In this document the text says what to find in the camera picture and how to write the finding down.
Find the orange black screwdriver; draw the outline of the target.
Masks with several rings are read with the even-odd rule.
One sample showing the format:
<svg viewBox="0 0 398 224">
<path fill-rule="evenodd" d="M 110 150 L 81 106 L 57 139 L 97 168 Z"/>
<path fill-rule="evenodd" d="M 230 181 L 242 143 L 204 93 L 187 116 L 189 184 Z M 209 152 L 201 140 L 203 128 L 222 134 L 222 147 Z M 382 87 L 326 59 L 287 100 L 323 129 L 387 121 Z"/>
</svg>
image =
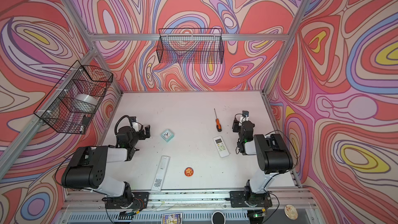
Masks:
<svg viewBox="0 0 398 224">
<path fill-rule="evenodd" d="M 216 109 L 214 109 L 214 113 L 215 113 L 215 118 L 216 118 L 215 119 L 215 121 L 216 121 L 216 129 L 217 129 L 218 132 L 221 132 L 222 131 L 222 126 L 221 126 L 220 120 L 219 120 L 219 118 L 217 116 Z"/>
</svg>

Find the small white remote control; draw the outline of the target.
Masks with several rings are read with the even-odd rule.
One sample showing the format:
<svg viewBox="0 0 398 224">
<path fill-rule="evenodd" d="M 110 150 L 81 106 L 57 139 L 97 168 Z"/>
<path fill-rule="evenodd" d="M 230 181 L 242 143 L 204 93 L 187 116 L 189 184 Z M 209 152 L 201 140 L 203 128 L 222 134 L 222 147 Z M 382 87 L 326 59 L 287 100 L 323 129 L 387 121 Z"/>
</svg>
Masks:
<svg viewBox="0 0 398 224">
<path fill-rule="evenodd" d="M 213 138 L 213 141 L 216 146 L 216 150 L 221 158 L 227 157 L 230 155 L 227 146 L 221 136 L 217 136 Z"/>
</svg>

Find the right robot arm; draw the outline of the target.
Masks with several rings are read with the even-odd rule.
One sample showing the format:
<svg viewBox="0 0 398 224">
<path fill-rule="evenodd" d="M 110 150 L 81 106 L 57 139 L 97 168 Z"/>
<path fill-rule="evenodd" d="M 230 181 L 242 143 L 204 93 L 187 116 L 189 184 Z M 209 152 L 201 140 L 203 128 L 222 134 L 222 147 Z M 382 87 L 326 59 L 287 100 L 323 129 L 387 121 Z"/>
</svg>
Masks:
<svg viewBox="0 0 398 224">
<path fill-rule="evenodd" d="M 278 175 L 293 169 L 293 157 L 282 136 L 273 132 L 254 134 L 254 127 L 255 124 L 245 118 L 233 121 L 232 131 L 238 133 L 236 153 L 256 156 L 259 166 L 242 191 L 230 191 L 233 208 L 271 207 L 268 187 Z"/>
</svg>

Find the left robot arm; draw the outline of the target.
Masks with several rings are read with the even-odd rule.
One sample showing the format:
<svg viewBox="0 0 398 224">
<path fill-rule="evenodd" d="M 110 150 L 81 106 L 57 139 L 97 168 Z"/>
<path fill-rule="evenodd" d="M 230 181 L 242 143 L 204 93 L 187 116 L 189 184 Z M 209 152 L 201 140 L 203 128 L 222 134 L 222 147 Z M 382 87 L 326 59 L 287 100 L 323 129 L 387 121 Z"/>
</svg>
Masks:
<svg viewBox="0 0 398 224">
<path fill-rule="evenodd" d="M 133 209 L 147 207 L 149 193 L 134 194 L 130 184 L 110 174 L 109 164 L 131 161 L 138 141 L 150 138 L 150 125 L 144 126 L 136 117 L 124 115 L 114 128 L 116 145 L 78 148 L 66 167 L 61 185 L 67 189 L 88 190 L 104 196 L 106 209 Z"/>
</svg>

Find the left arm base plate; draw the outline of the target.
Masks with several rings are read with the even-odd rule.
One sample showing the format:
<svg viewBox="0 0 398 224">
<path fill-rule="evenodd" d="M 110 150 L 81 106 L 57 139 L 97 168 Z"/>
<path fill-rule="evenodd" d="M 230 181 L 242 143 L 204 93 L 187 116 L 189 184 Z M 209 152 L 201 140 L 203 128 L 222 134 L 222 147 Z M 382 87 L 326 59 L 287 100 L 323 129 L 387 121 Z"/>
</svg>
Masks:
<svg viewBox="0 0 398 224">
<path fill-rule="evenodd" d="M 108 209 L 135 209 L 142 210 L 147 208 L 149 192 L 132 192 L 130 195 L 120 197 L 106 197 L 104 199 L 105 208 Z"/>
</svg>

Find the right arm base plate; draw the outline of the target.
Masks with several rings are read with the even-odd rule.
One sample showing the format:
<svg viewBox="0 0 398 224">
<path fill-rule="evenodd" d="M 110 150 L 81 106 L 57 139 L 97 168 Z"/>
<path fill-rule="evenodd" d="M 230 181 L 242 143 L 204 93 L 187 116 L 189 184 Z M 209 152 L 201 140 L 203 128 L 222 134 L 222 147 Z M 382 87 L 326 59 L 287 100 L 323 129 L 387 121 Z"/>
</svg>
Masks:
<svg viewBox="0 0 398 224">
<path fill-rule="evenodd" d="M 233 208 L 243 207 L 265 207 L 266 209 L 272 207 L 272 199 L 268 192 L 263 194 L 254 194 L 250 192 L 230 191 L 230 196 L 227 201 L 231 202 Z"/>
</svg>

